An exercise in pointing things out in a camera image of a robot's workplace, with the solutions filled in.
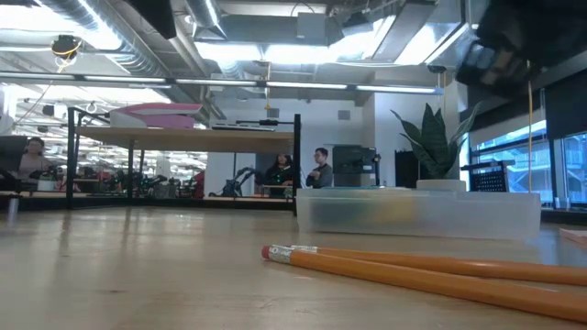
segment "desk leg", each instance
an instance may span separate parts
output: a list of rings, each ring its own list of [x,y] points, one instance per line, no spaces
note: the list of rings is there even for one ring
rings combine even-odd
[[[297,216],[297,189],[302,187],[302,116],[296,114],[293,116],[293,188],[292,188],[292,205],[293,215]]]
[[[67,184],[65,185],[65,205],[73,209],[73,179],[75,178],[75,110],[67,108]]]
[[[133,172],[132,162],[135,156],[135,140],[131,139],[128,143],[128,177],[127,177],[127,198],[132,199],[132,188],[133,188]]]
[[[140,151],[140,164],[138,165],[138,174],[140,177],[140,180],[138,182],[138,187],[137,187],[137,197],[140,197],[140,193],[142,192],[142,182],[143,182],[143,163],[145,162],[145,150],[141,150]]]

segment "plastic storage bin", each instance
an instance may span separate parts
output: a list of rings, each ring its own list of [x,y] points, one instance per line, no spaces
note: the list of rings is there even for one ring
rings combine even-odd
[[[535,193],[303,189],[297,201],[302,231],[526,240],[540,227]]]

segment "desk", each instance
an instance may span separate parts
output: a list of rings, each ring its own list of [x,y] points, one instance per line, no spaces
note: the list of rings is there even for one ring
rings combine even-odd
[[[79,127],[80,135],[109,145],[160,151],[289,152],[294,133],[211,129]]]
[[[15,227],[0,230],[6,330],[585,329],[260,257],[263,245],[300,244],[587,266],[587,251],[559,239],[553,226],[525,244],[300,233],[289,212],[118,207],[22,213]],[[587,293],[587,287],[523,284]]]
[[[90,115],[83,110],[68,108],[68,114],[74,117],[74,112]],[[207,151],[207,152],[265,152],[290,153],[293,151],[293,212],[297,188],[301,187],[301,133],[302,117],[294,115],[293,132],[258,132],[258,131],[231,131],[210,129],[178,129],[178,128],[122,128],[122,127],[84,127],[75,126],[74,121],[68,121],[68,168],[76,168],[77,155],[75,139],[84,136],[109,145],[128,149],[128,164],[133,163],[135,149],[140,149],[140,169],[144,163],[145,150],[162,151]],[[132,167],[128,167],[128,177],[133,176]],[[67,207],[72,208],[71,193],[73,177],[68,172],[70,182],[67,186]],[[133,199],[133,182],[127,181],[127,198]]]
[[[204,197],[207,201],[241,201],[241,202],[267,202],[267,203],[292,203],[291,199],[285,198],[262,198],[262,197]]]
[[[0,192],[0,195],[16,194],[16,192]],[[20,192],[23,198],[65,198],[65,192]],[[87,197],[88,194],[84,192],[74,192],[73,197]]]
[[[98,179],[73,179],[73,182],[92,182],[92,183],[98,183],[100,181]]]

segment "pink eraser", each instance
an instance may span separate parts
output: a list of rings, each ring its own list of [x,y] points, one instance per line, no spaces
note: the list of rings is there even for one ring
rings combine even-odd
[[[261,250],[260,250],[260,254],[265,258],[268,259],[269,258],[269,246],[264,246]]]

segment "plant leaf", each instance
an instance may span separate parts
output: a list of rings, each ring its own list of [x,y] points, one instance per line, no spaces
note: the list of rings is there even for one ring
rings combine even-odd
[[[422,144],[422,135],[420,134],[420,130],[414,124],[403,120],[394,110],[390,110],[397,119],[400,120],[402,126],[404,127],[405,134],[409,136],[413,141],[417,142],[418,144]]]
[[[473,121],[475,120],[475,116],[477,115],[477,112],[481,108],[481,104],[482,104],[482,101],[478,102],[473,107],[473,111],[471,112],[471,115],[469,116],[469,118],[465,119],[462,123],[460,123],[459,128],[457,128],[457,132],[455,133],[454,136],[452,136],[450,138],[450,142],[458,141],[460,137],[462,137],[465,133],[469,132],[469,130],[473,126]]]
[[[445,135],[447,132],[447,127],[444,124],[444,118],[442,117],[442,111],[440,110],[440,108],[438,109],[438,111],[434,114],[434,118],[437,119],[437,121],[440,123],[440,125],[442,125],[442,129],[444,129]]]
[[[430,105],[426,104],[422,118],[422,147],[440,165],[449,162],[449,145],[444,125],[441,125],[432,113]]]
[[[457,141],[450,142],[450,144],[449,144],[450,162],[447,163],[443,169],[446,173],[449,173],[449,171],[454,166],[455,162],[457,161],[457,157],[459,156],[460,148],[462,147],[462,145],[465,143],[466,140],[467,139],[464,138],[459,144],[457,144]]]
[[[426,152],[426,150],[415,141],[413,141],[409,136],[406,134],[400,133],[400,135],[404,138],[407,138],[412,145],[412,151],[414,152],[414,156],[426,167],[430,175],[434,179],[442,179],[443,173],[440,170],[438,164],[430,157],[430,155]]]

